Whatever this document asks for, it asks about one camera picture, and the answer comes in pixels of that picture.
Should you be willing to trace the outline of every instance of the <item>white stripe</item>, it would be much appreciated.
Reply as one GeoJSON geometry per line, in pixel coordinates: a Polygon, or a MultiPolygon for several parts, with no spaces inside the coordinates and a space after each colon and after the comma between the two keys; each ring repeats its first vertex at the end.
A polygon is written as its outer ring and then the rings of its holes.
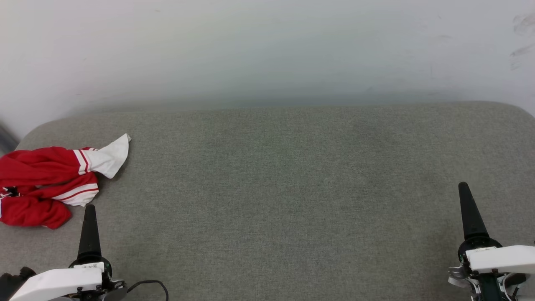
{"type": "Polygon", "coordinates": [[[55,200],[65,199],[65,198],[68,198],[68,197],[72,196],[73,194],[78,193],[80,191],[84,191],[84,190],[88,190],[88,189],[95,189],[95,188],[98,188],[97,183],[82,185],[82,186],[76,187],[75,189],[73,189],[71,191],[67,191],[65,193],[62,193],[62,194],[58,195],[57,197],[53,197],[53,199],[55,199],[55,200]]]}
{"type": "Polygon", "coordinates": [[[81,176],[86,173],[86,162],[84,161],[82,157],[82,153],[79,149],[73,149],[74,154],[76,155],[76,159],[78,159],[78,163],[80,164],[80,168],[78,169],[78,174],[81,176]]]}
{"type": "Polygon", "coordinates": [[[79,193],[71,198],[61,201],[66,205],[71,206],[82,206],[84,207],[87,203],[91,202],[93,198],[97,195],[98,190],[91,190],[79,193]]]}
{"type": "Polygon", "coordinates": [[[8,192],[7,191],[7,188],[4,187],[4,190],[7,192],[7,193],[0,193],[0,219],[2,218],[2,199],[3,198],[6,198],[6,197],[16,197],[16,195],[12,195],[11,192],[8,192]]]}

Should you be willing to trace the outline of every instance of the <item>robotic arm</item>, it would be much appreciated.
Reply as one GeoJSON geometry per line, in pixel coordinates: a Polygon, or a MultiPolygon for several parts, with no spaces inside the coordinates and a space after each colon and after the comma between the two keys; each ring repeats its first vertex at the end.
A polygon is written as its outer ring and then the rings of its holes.
{"type": "Polygon", "coordinates": [[[94,205],[86,207],[78,248],[78,257],[66,269],[53,269],[35,274],[24,267],[20,275],[0,277],[0,301],[119,301],[141,283],[127,288],[120,279],[112,278],[111,264],[102,257],[94,205]]]}
{"type": "Polygon", "coordinates": [[[535,273],[535,247],[502,247],[488,235],[467,183],[459,183],[464,242],[458,250],[461,265],[449,268],[449,283],[472,290],[472,301],[535,301],[518,296],[519,288],[535,273]]]}

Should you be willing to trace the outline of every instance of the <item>red jacket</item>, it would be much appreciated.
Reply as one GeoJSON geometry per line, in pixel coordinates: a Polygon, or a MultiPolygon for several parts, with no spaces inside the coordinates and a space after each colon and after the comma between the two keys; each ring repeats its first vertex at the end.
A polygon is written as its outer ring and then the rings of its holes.
{"type": "Polygon", "coordinates": [[[0,158],[0,221],[57,229],[70,217],[65,206],[85,206],[98,193],[94,171],[113,178],[128,156],[124,134],[102,149],[45,147],[0,158]]]}

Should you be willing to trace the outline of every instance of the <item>gray object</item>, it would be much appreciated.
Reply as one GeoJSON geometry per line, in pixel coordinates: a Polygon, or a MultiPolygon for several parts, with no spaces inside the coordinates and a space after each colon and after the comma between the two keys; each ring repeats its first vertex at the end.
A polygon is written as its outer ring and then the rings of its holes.
{"type": "Polygon", "coordinates": [[[18,142],[6,129],[0,126],[0,156],[15,150],[18,142]]]}
{"type": "MultiPolygon", "coordinates": [[[[532,244],[534,130],[486,102],[123,113],[42,125],[19,148],[130,134],[93,201],[102,252],[115,277],[161,280],[170,300],[468,300],[447,281],[464,240],[457,184],[493,238],[532,244]]],[[[58,230],[0,225],[0,271],[67,267],[72,211],[58,230]]]]}

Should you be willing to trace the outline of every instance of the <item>white cuff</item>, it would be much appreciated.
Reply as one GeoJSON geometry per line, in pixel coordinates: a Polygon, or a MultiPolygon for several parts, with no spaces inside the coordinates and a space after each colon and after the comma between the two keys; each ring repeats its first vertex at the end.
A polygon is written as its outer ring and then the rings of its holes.
{"type": "Polygon", "coordinates": [[[62,193],[53,199],[63,202],[66,205],[82,206],[91,202],[98,193],[97,183],[78,186],[70,191],[62,193]]]}
{"type": "Polygon", "coordinates": [[[86,162],[79,159],[80,169],[100,172],[108,179],[113,178],[128,157],[128,142],[130,140],[130,136],[124,134],[99,150],[79,150],[82,159],[87,161],[87,165],[83,166],[86,162]]]}

